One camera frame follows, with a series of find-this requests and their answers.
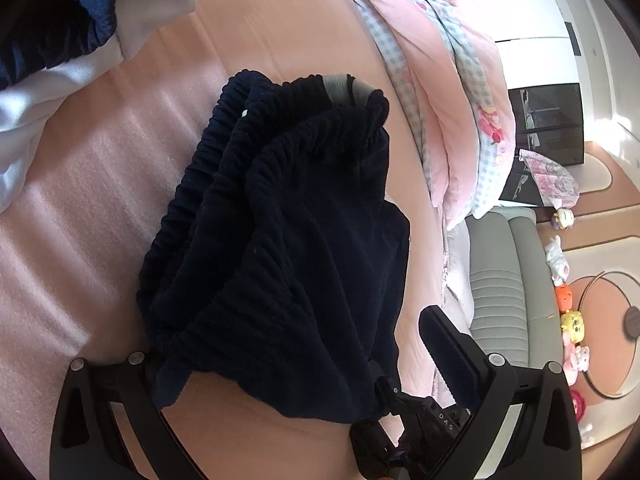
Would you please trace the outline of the orange plush toy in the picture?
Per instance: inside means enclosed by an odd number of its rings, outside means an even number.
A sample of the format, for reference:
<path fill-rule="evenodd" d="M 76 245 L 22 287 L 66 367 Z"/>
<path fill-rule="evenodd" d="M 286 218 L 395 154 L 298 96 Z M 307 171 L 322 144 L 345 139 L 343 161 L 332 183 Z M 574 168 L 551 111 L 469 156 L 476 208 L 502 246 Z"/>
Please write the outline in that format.
<path fill-rule="evenodd" d="M 570 285 L 561 284 L 555 286 L 554 293 L 556 304 L 558 305 L 558 310 L 561 314 L 572 310 L 574 297 Z"/>

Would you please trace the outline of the white plush toy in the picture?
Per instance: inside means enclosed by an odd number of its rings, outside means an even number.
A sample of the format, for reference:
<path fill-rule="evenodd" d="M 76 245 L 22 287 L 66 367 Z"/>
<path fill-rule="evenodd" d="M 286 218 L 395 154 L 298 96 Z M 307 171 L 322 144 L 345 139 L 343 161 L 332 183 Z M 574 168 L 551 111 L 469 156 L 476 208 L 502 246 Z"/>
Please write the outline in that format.
<path fill-rule="evenodd" d="M 561 237 L 555 235 L 544 246 L 544 254 L 551 272 L 551 279 L 555 286 L 561 286 L 567 282 L 570 275 L 570 265 L 568 264 L 564 252 L 562 251 Z"/>

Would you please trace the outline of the grey upholstered headboard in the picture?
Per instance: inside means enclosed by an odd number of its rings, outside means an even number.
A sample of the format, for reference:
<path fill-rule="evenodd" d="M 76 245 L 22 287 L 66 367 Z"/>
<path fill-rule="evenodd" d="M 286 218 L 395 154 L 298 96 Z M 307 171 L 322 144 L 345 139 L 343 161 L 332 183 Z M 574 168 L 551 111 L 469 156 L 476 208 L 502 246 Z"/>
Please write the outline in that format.
<path fill-rule="evenodd" d="M 475 342 L 515 366 L 562 362 L 559 310 L 535 213 L 496 208 L 467 218 L 466 226 Z"/>

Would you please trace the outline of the yellow plush toy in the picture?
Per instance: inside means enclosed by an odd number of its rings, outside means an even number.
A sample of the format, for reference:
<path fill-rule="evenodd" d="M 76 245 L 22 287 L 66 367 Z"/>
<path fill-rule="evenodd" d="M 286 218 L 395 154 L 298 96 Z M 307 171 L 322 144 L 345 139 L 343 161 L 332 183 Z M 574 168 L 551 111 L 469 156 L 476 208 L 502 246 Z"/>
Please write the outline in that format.
<path fill-rule="evenodd" d="M 579 311 L 567 310 L 560 317 L 564 344 L 580 344 L 585 338 L 585 322 Z"/>

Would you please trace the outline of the pink bed sheet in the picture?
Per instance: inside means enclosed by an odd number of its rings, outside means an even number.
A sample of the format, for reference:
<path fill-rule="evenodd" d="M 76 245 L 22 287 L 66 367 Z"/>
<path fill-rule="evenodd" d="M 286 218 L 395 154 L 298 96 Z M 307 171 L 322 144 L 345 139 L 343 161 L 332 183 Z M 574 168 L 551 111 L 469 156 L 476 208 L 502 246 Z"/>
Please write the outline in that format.
<path fill-rule="evenodd" d="M 194 13 L 62 104 L 1 214 L 1 430 L 36 479 L 49 479 L 70 361 L 119 363 L 142 348 L 143 256 L 221 87 L 243 68 L 273 81 L 349 73 L 390 101 L 386 192 L 411 223 L 401 385 L 431 390 L 416 317 L 442 296 L 439 211 L 352 0 L 196 0 Z M 165 417 L 211 479 L 360 479 L 346 426 L 282 417 L 215 375 L 192 376 Z"/>

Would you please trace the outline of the pile of small clothes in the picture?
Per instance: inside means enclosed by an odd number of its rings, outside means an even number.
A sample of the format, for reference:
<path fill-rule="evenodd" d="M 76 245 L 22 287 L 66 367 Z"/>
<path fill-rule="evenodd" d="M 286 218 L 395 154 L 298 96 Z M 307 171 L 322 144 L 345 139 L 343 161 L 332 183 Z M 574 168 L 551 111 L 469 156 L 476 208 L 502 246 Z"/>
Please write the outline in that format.
<path fill-rule="evenodd" d="M 133 58 L 194 0 L 1 0 L 1 206 L 21 193 L 68 96 Z"/>

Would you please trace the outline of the navy striped track pants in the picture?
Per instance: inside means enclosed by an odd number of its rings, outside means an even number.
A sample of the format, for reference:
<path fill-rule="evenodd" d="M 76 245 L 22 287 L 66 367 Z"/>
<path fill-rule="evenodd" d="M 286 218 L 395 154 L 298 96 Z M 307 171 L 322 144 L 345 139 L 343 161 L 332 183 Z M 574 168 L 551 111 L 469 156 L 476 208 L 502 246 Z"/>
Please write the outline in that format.
<path fill-rule="evenodd" d="M 227 82 L 139 275 L 158 406 L 214 373 L 286 417 L 386 414 L 410 237 L 389 112 L 349 75 Z"/>

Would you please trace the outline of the pink checkered folded duvet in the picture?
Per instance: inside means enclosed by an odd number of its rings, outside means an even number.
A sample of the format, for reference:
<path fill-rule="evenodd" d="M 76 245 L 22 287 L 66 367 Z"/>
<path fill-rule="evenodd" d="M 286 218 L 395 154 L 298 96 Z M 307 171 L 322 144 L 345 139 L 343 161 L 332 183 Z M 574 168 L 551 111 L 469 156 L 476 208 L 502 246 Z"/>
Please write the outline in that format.
<path fill-rule="evenodd" d="M 482 218 L 511 171 L 515 119 L 472 0 L 352 0 L 386 65 L 447 229 Z"/>

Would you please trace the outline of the dark glass wardrobe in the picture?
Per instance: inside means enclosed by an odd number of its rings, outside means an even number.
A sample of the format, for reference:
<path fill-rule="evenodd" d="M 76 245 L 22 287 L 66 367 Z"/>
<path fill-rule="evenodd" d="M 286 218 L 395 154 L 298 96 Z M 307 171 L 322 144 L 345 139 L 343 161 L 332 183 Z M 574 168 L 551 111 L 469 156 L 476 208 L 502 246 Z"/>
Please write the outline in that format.
<path fill-rule="evenodd" d="M 584 162 L 580 87 L 575 82 L 510 89 L 509 99 L 516 123 L 515 153 L 500 200 L 542 207 L 544 202 L 525 162 L 520 159 L 520 151 L 536 152 L 563 167 Z"/>

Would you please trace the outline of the far pale pink pillow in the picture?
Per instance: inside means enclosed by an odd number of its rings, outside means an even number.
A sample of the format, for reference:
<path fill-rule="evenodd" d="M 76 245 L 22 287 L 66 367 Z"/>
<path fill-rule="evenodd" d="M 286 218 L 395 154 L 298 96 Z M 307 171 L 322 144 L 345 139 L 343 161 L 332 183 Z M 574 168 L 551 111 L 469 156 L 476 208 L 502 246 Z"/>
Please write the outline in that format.
<path fill-rule="evenodd" d="M 475 312 L 471 288 L 470 234 L 466 223 L 462 221 L 446 235 L 442 312 L 459 332 L 469 335 Z"/>

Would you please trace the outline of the pink hanging garment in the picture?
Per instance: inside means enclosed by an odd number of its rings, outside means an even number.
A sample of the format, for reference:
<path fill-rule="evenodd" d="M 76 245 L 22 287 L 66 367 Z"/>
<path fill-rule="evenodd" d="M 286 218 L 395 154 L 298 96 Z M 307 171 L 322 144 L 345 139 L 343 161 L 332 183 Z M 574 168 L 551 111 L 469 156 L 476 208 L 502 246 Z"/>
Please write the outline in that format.
<path fill-rule="evenodd" d="M 558 162 L 537 152 L 520 149 L 518 159 L 532 175 L 542 206 L 572 209 L 579 200 L 579 186 L 574 177 Z"/>

